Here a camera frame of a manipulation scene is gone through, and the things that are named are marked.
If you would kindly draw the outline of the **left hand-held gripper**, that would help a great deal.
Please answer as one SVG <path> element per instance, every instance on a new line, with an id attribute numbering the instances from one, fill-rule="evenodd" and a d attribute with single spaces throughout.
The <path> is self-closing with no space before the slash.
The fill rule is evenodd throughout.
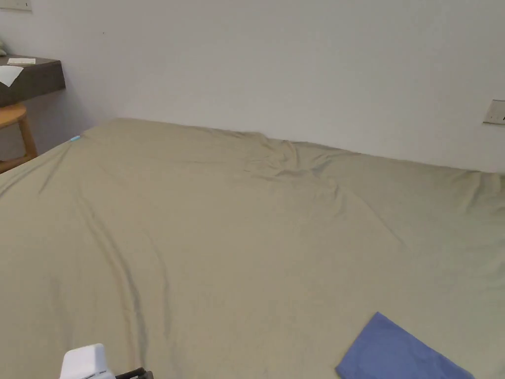
<path id="1" fill-rule="evenodd" d="M 72 349 L 65 353 L 61 379 L 153 379 L 144 367 L 114 376 L 108 367 L 105 347 L 101 343 Z"/>

